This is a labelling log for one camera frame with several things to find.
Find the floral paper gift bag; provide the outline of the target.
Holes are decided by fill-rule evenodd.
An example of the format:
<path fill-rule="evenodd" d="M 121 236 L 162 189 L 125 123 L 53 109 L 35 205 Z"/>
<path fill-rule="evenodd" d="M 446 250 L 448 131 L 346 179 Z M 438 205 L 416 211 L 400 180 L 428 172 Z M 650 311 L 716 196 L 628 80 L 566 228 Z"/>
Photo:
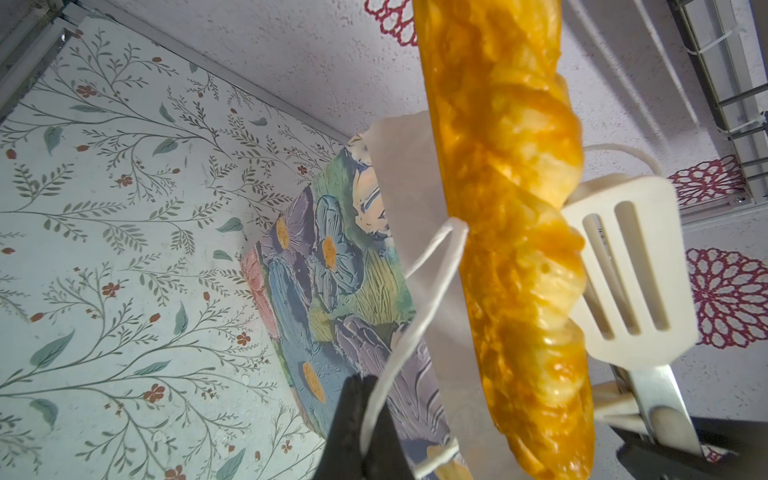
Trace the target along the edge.
<path fill-rule="evenodd" d="M 248 253 L 243 270 L 304 423 L 327 436 L 344 380 L 379 375 L 426 306 L 448 213 L 427 112 L 353 137 Z M 451 439 L 438 479 L 522 479 L 486 404 L 462 282 L 454 277 L 388 407 L 412 464 Z"/>

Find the long twisted orange bread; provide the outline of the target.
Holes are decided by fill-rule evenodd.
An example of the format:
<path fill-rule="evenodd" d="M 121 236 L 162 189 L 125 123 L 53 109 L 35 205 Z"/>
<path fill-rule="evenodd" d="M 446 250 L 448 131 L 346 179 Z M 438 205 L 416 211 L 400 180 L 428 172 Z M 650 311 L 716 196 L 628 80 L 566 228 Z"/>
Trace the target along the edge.
<path fill-rule="evenodd" d="M 595 446 L 584 239 L 562 215 L 581 124 L 558 73 L 557 1 L 417 1 L 414 22 L 448 213 L 490 416 L 536 479 L 586 479 Z"/>

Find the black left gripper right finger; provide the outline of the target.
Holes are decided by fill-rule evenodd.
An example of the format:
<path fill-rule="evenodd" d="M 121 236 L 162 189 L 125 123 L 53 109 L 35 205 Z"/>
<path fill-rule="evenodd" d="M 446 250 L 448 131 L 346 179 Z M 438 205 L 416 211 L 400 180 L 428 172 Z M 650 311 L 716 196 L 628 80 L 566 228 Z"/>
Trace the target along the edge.
<path fill-rule="evenodd" d="M 616 428 L 623 446 L 616 458 L 635 479 L 765 479 L 767 424 L 758 421 L 695 417 L 693 426 L 705 445 L 727 454 L 711 462 L 672 447 L 654 444 L 637 433 Z"/>

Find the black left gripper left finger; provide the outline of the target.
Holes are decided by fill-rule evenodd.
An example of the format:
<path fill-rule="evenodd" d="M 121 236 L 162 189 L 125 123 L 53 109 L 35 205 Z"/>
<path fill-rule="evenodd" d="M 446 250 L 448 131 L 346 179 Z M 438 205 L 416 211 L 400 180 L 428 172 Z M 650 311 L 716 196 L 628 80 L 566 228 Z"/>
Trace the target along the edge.
<path fill-rule="evenodd" d="M 387 407 L 380 412 L 367 453 L 360 449 L 361 427 L 377 378 L 348 377 L 314 480 L 413 480 Z"/>

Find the white metal serving tongs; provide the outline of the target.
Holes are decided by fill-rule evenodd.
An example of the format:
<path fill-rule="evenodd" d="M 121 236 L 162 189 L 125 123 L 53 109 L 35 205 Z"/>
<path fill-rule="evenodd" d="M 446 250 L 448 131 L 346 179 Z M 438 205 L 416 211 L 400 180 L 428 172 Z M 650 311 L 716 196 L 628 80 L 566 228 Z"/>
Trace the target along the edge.
<path fill-rule="evenodd" d="M 579 185 L 562 212 L 585 239 L 571 317 L 615 375 L 592 388 L 596 421 L 701 456 L 671 369 L 698 339 L 675 187 L 611 174 Z"/>

